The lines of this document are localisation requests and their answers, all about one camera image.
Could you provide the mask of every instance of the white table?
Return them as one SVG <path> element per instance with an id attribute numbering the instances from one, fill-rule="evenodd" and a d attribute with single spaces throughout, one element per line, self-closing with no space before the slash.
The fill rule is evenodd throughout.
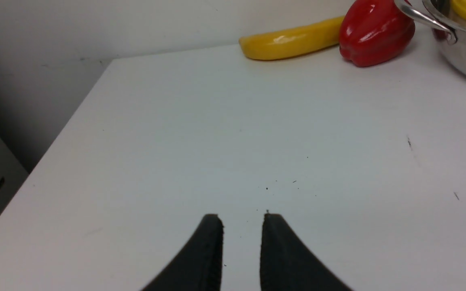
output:
<path id="1" fill-rule="evenodd" d="M 355 291 L 466 290 L 466 78 L 428 30 L 366 69 L 113 61 L 0 217 L 0 291 L 139 290 L 206 213 L 222 290 L 259 290 L 267 209 Z"/>

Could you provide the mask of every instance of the stainless steel pot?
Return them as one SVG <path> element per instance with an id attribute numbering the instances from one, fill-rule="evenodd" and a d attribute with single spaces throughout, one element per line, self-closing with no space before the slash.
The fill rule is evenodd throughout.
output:
<path id="1" fill-rule="evenodd" d="M 411 7 L 405 0 L 394 0 L 404 14 L 432 28 L 442 55 L 463 74 L 466 74 L 466 27 L 449 19 L 450 0 L 422 0 L 430 15 Z"/>

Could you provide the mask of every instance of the debris speck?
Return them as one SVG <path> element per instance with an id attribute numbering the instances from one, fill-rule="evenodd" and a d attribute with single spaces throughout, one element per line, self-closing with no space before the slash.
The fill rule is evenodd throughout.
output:
<path id="1" fill-rule="evenodd" d="M 409 149 L 413 151 L 413 145 L 411 144 L 411 139 L 409 138 L 409 135 L 406 135 L 407 137 L 407 144 L 409 144 Z"/>

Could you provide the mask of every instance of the red bell pepper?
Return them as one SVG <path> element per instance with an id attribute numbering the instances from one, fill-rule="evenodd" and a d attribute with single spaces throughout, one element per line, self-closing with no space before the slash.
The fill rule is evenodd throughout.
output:
<path id="1" fill-rule="evenodd" d="M 400 55 L 414 34 L 415 22 L 394 0 L 356 0 L 341 24 L 340 52 L 358 67 L 373 66 Z"/>

